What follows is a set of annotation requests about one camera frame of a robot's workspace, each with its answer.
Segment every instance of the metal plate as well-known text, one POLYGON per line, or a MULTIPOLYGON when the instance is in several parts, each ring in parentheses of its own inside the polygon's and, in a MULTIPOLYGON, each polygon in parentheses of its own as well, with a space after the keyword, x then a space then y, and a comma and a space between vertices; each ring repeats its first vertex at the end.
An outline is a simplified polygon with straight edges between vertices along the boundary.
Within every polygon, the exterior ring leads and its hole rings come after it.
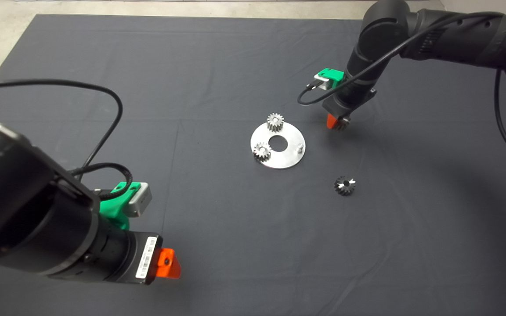
POLYGON ((292 124, 288 124, 285 122, 282 126, 282 130, 278 132, 271 132, 267 128, 267 124, 263 123, 251 136, 251 151, 258 143, 269 143, 269 140, 274 136, 282 136, 288 142, 288 146, 283 151, 275 151, 271 150, 271 157, 264 161, 260 162, 261 164, 275 169, 285 169, 294 166, 304 156, 306 152, 306 141, 304 140, 304 136, 302 133, 294 127, 292 124), (303 146, 302 151, 298 152, 298 146, 303 146))

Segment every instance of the metal gear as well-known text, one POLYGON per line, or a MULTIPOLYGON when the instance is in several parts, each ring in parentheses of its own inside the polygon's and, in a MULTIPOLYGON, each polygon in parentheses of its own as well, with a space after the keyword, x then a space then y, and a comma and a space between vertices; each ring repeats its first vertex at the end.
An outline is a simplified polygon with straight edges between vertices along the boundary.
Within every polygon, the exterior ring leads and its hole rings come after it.
POLYGON ((282 126, 285 123, 285 118, 279 113, 273 113, 267 117, 267 128, 272 132, 278 132, 282 130, 282 126))
POLYGON ((347 196, 355 190, 356 185, 357 182, 354 179, 348 180, 347 177, 340 176, 337 180, 335 180, 334 187, 338 194, 347 196))
POLYGON ((271 147, 267 143, 258 143, 253 149, 253 155, 255 156, 256 160, 265 162, 271 158, 271 147))

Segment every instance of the floor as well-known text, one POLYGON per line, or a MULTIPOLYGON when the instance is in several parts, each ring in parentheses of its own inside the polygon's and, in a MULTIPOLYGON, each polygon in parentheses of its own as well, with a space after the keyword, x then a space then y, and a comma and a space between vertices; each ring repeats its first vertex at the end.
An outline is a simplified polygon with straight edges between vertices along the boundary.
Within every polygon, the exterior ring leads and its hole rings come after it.
MULTIPOLYGON (((439 0, 408 1, 413 10, 444 10, 439 0)), ((362 18, 373 1, 326 2, 15 2, 0 0, 0 65, 36 14, 217 16, 231 18, 362 18)))

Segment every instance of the white label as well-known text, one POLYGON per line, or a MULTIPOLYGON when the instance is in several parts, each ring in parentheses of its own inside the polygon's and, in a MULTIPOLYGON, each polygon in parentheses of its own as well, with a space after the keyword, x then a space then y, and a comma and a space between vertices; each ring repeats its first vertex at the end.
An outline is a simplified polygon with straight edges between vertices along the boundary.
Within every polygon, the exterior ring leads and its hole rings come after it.
POLYGON ((142 258, 140 259, 138 271, 136 272, 136 278, 138 279, 146 278, 147 270, 149 269, 149 264, 151 263, 151 257, 153 256, 153 250, 155 250, 156 242, 157 237, 148 237, 148 239, 146 240, 146 247, 144 248, 142 258))

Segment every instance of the black cable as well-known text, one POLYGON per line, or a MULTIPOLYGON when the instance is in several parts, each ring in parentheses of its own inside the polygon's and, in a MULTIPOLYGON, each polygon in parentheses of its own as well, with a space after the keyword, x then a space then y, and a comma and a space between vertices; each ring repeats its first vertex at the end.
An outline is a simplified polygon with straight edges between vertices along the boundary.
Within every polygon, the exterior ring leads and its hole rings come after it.
POLYGON ((406 39, 404 42, 402 42, 401 44, 399 44, 398 46, 396 46, 393 50, 390 50, 384 56, 378 58, 378 60, 376 60, 375 62, 373 62, 373 64, 371 64, 370 66, 366 67, 364 70, 362 70, 358 74, 352 76, 351 78, 349 78, 345 82, 343 82, 343 83, 339 84, 338 86, 336 86, 335 89, 330 90, 329 92, 323 94, 322 96, 320 96, 318 98, 315 98, 314 100, 311 100, 311 101, 302 101, 301 99, 304 96, 304 94, 306 94, 306 92, 311 91, 311 90, 314 89, 313 86, 311 86, 309 84, 304 89, 304 91, 301 92, 301 94, 298 96, 298 98, 296 100, 301 105, 310 105, 310 104, 318 103, 318 102, 324 100, 325 98, 327 98, 329 96, 332 96, 333 94, 337 93, 340 89, 345 88, 345 86, 348 86, 349 84, 352 84, 353 82, 355 82, 355 80, 357 80, 361 76, 364 76, 364 74, 366 74, 367 72, 371 71, 376 66, 380 65, 382 62, 385 62, 385 61, 389 60, 390 58, 392 58, 393 56, 399 54, 399 52, 401 50, 403 50, 404 48, 406 48, 407 45, 415 42, 420 37, 425 36, 429 32, 434 31, 434 30, 436 30, 438 28, 442 28, 443 26, 447 26, 450 23, 454 23, 454 22, 457 22, 459 20, 465 20, 465 19, 468 19, 468 18, 497 18, 497 17, 500 17, 500 16, 503 16, 503 14, 501 14, 499 12, 475 12, 475 13, 470 13, 470 14, 457 14, 457 15, 451 16, 450 18, 442 20, 441 22, 436 22, 433 25, 429 26, 428 28, 425 28, 424 30, 421 30, 420 32, 417 32, 415 35, 413 35, 410 38, 406 39))
MULTIPOLYGON (((83 163, 82 167, 88 166, 93 158, 95 158, 95 155, 103 144, 107 141, 110 134, 113 132, 114 128, 118 125, 118 122, 120 122, 120 118, 122 117, 123 113, 123 105, 122 100, 120 100, 120 97, 116 92, 113 90, 110 90, 109 88, 105 88, 104 86, 97 86, 96 84, 90 84, 85 82, 78 82, 78 81, 72 81, 72 80, 62 80, 62 79, 19 79, 19 80, 8 80, 8 81, 2 81, 0 82, 0 88, 7 88, 9 86, 73 86, 75 88, 82 88, 87 90, 96 90, 100 92, 104 92, 108 94, 109 96, 112 96, 114 100, 116 101, 116 105, 118 106, 118 111, 116 112, 116 117, 112 121, 112 124, 108 128, 108 130, 105 132, 103 137, 99 140, 97 143, 97 146, 93 148, 93 151, 89 154, 85 162, 83 163)), ((81 181, 82 174, 78 176, 78 180, 81 181)))
POLYGON ((80 174, 85 174, 87 172, 94 172, 95 170, 106 169, 106 168, 116 169, 124 175, 124 178, 126 178, 126 185, 124 186, 124 188, 122 188, 114 193, 101 194, 99 196, 101 201, 106 201, 106 200, 112 200, 113 198, 118 198, 122 194, 126 193, 126 191, 128 190, 128 187, 130 187, 130 185, 132 184, 132 180, 133 180, 132 173, 130 173, 130 170, 128 170, 128 168, 126 168, 125 166, 123 166, 121 164, 116 164, 114 162, 100 162, 98 164, 92 164, 89 166, 83 166, 81 168, 69 170, 69 173, 71 173, 72 176, 77 176, 80 174))
POLYGON ((495 87, 494 87, 494 104, 495 104, 495 119, 497 120, 497 127, 499 128, 499 132, 501 133, 502 138, 506 144, 506 130, 502 125, 501 120, 501 110, 499 108, 499 91, 501 86, 501 70, 498 69, 495 75, 495 87))

